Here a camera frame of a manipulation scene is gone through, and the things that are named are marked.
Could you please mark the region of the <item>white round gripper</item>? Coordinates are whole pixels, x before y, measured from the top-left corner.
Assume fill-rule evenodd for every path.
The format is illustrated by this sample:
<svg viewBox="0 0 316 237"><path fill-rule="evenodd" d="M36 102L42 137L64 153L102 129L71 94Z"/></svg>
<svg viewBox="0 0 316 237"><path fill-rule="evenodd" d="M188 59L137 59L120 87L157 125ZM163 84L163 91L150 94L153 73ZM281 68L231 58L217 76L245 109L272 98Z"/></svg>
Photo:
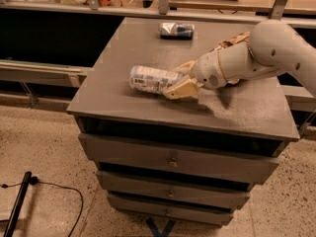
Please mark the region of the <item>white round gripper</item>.
<svg viewBox="0 0 316 237"><path fill-rule="evenodd" d="M202 55L196 61L185 62L173 71L186 76L163 92L163 95L170 100L194 96L203 85L205 89L213 90L227 84L215 51Z"/></svg>

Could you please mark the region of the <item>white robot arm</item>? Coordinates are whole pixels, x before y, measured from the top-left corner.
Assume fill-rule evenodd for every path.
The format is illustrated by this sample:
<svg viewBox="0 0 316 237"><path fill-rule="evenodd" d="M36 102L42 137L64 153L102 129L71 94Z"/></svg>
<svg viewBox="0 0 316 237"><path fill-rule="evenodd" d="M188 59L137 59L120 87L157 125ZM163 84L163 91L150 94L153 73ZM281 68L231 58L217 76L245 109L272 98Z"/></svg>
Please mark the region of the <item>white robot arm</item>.
<svg viewBox="0 0 316 237"><path fill-rule="evenodd" d="M278 20L260 22L250 32L220 43L176 70L184 77L164 91L168 99L191 97L201 88L214 90L241 79L284 73L316 97L316 49L291 26Z"/></svg>

